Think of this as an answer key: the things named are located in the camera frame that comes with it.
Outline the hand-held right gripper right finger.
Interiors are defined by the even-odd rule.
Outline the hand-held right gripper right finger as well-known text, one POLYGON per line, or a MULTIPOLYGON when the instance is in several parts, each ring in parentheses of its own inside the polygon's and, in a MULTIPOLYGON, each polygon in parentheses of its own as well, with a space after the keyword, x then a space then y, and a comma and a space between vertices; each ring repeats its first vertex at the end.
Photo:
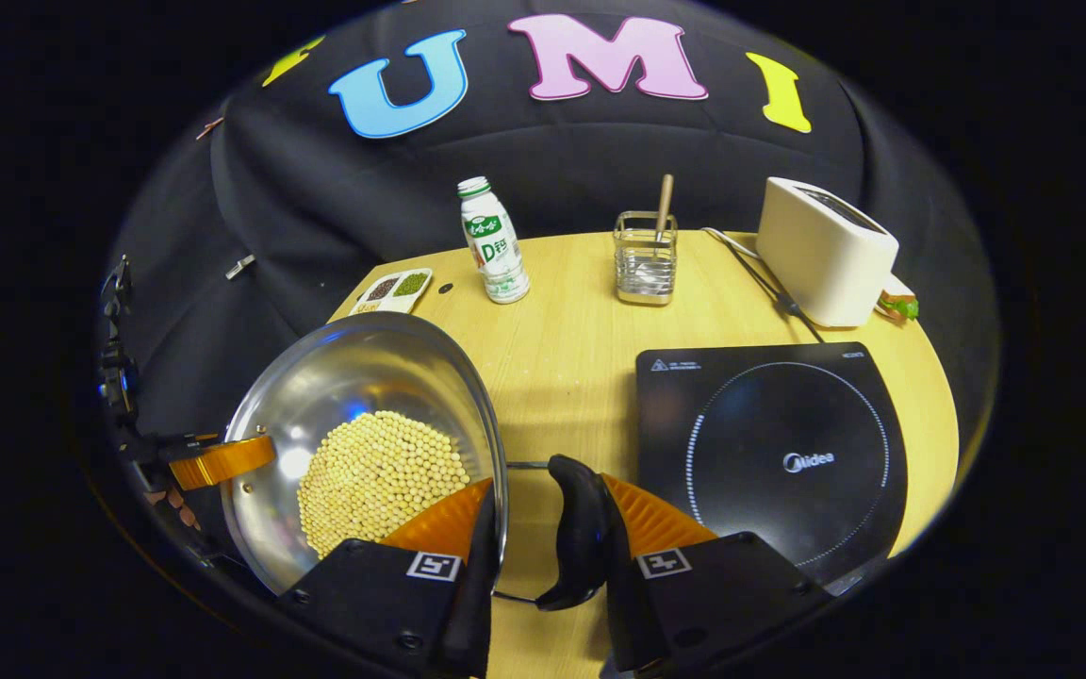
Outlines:
POLYGON ((749 530, 717 537, 649 491, 602 480, 615 521, 607 606, 618 671, 727 674, 831 604, 749 530))

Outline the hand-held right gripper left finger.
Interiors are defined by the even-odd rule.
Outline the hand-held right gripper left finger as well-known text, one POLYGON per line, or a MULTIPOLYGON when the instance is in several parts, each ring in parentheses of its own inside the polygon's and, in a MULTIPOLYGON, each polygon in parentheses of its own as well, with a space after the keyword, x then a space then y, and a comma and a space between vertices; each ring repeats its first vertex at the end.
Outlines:
POLYGON ((427 507, 381 542, 348 538, 279 598, 345 678, 483 678, 498 569, 490 480, 427 507))

